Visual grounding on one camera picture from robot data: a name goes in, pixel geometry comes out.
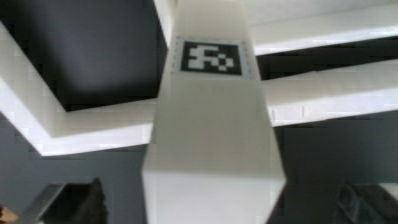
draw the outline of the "black surface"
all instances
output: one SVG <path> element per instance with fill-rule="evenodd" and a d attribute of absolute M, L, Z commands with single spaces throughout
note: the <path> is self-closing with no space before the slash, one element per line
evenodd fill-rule
<path fill-rule="evenodd" d="M 156 97 L 167 48 L 151 0 L 0 0 L 0 19 L 68 111 Z"/>
<path fill-rule="evenodd" d="M 398 58 L 398 37 L 300 49 L 258 57 L 263 80 Z"/>

